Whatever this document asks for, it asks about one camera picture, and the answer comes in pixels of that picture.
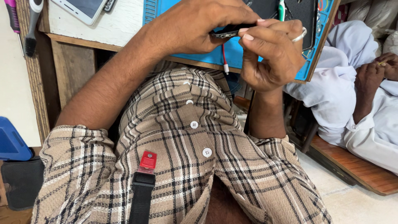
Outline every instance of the purple screwdriver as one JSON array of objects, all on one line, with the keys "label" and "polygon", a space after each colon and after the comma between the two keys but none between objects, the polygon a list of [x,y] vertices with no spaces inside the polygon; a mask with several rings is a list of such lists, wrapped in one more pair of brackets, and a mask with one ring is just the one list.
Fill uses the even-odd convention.
[{"label": "purple screwdriver", "polygon": [[20,23],[18,21],[18,15],[17,15],[17,3],[15,0],[4,0],[6,3],[8,15],[10,17],[10,26],[14,30],[14,33],[17,33],[18,35],[18,40],[20,41],[20,46],[21,46],[21,51],[22,51],[22,56],[24,57],[25,54],[23,53],[23,47],[22,47],[22,41],[21,41],[21,31],[20,31]]}]

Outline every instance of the red clip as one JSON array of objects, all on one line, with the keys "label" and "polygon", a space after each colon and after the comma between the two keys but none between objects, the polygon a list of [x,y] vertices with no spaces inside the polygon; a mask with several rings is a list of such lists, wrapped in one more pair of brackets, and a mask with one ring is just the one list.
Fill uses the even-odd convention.
[{"label": "red clip", "polygon": [[153,174],[156,166],[156,153],[144,151],[138,172]]}]

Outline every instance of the beige checkered shirt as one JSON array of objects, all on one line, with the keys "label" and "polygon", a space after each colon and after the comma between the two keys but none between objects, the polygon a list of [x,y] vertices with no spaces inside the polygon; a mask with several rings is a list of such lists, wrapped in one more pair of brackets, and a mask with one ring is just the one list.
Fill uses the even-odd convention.
[{"label": "beige checkered shirt", "polygon": [[159,63],[129,99],[119,133],[113,149],[106,130],[52,130],[32,223],[127,223],[144,151],[157,153],[150,223],[204,223],[214,175],[254,223],[332,221],[288,137],[243,133],[220,71]]}]

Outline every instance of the black strap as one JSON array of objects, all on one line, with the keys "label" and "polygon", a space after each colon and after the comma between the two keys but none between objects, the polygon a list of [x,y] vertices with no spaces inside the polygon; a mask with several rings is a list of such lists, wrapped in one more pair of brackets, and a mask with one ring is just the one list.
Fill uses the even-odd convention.
[{"label": "black strap", "polygon": [[151,192],[155,187],[155,175],[135,172],[133,176],[133,202],[129,224],[148,224]]}]

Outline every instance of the shirt sleeve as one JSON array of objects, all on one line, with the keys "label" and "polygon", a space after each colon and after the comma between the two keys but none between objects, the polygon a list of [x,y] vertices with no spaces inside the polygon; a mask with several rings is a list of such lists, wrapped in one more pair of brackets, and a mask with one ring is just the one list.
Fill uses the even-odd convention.
[{"label": "shirt sleeve", "polygon": [[54,128],[40,152],[45,165],[43,186],[37,196],[32,223],[69,220],[84,214],[115,171],[113,142],[106,130],[83,125]]},{"label": "shirt sleeve", "polygon": [[344,136],[346,147],[352,154],[398,174],[398,146],[380,139],[374,126],[372,112],[358,124],[351,116]]},{"label": "shirt sleeve", "polygon": [[[289,143],[289,138],[287,136],[283,139],[257,139],[252,136],[250,138],[272,160],[270,163],[275,164],[275,167],[270,168],[275,180],[279,182],[276,186],[268,186],[269,190],[262,193],[264,206],[272,223],[309,220],[311,223],[331,223],[332,218],[315,185],[302,169],[295,147]],[[271,176],[268,179],[266,184],[273,185]]]}]

